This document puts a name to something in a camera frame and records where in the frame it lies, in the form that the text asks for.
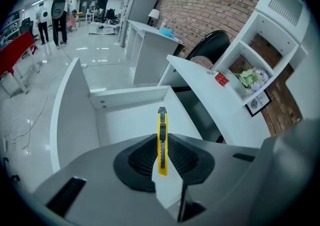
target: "glossy floor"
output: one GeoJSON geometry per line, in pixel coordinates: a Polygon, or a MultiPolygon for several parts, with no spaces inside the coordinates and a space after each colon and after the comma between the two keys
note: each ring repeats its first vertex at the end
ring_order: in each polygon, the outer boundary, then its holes
{"type": "Polygon", "coordinates": [[[67,38],[67,46],[58,50],[52,41],[52,32],[49,33],[49,43],[40,45],[41,42],[37,41],[35,58],[40,64],[39,73],[36,73],[30,57],[18,62],[27,94],[20,91],[9,98],[0,88],[0,154],[9,159],[8,170],[17,173],[30,192],[53,173],[49,146],[50,119],[62,75],[71,59],[80,58],[82,64],[87,64],[83,72],[91,91],[135,87],[129,62],[117,35],[88,35],[86,28],[82,27],[79,31],[69,32],[67,38]],[[31,127],[35,124],[29,133],[27,147],[29,127],[26,120],[31,127]],[[27,134],[15,140],[16,147],[9,143],[5,152],[2,142],[6,132],[10,132],[11,139],[27,134]]]}

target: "yellow utility knife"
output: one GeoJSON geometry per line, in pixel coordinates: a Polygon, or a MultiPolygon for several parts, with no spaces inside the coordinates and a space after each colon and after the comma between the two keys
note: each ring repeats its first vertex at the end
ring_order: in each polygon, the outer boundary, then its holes
{"type": "Polygon", "coordinates": [[[168,116],[165,107],[158,110],[157,122],[158,173],[168,175],[168,116]]]}

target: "flower bouquet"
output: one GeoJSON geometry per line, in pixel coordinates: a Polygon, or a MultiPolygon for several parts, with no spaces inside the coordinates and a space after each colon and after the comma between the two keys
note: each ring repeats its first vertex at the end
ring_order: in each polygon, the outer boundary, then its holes
{"type": "Polygon", "coordinates": [[[268,74],[258,68],[252,68],[243,71],[242,73],[232,73],[245,86],[248,94],[253,94],[258,91],[269,80],[268,74]]]}

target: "computer monitor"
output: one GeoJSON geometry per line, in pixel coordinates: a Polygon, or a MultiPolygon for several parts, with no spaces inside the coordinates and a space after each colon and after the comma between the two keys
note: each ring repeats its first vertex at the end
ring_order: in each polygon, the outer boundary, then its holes
{"type": "Polygon", "coordinates": [[[105,14],[108,0],[98,0],[97,9],[102,9],[102,23],[105,22],[105,14]]]}

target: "framed picture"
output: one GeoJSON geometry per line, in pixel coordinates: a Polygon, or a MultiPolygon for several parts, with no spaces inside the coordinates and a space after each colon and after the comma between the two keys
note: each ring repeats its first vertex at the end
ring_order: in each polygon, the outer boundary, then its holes
{"type": "Polygon", "coordinates": [[[263,110],[269,103],[271,103],[271,99],[269,95],[262,91],[259,95],[257,95],[252,101],[248,102],[245,106],[249,111],[251,117],[259,113],[263,110]]]}

